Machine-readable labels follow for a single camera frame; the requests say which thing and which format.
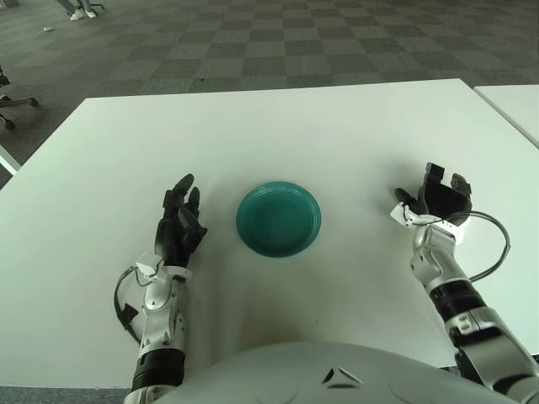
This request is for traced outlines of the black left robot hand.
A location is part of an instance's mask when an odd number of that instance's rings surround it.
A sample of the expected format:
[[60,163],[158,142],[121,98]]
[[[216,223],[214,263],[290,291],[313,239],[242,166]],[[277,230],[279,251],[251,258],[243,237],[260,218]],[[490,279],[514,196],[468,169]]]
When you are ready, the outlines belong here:
[[190,256],[207,229],[200,224],[200,190],[192,173],[181,178],[163,198],[163,217],[157,224],[154,252],[166,266],[187,268]]

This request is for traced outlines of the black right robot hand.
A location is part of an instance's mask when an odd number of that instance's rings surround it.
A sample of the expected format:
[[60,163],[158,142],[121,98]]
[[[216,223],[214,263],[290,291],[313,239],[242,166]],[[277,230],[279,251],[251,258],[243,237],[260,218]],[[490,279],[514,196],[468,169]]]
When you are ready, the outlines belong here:
[[462,223],[463,220],[456,219],[456,214],[472,210],[471,184],[462,175],[453,173],[450,184],[444,185],[444,174],[442,166],[428,162],[416,196],[403,188],[395,189],[394,194],[416,215],[431,215],[440,219],[452,216],[453,223]]

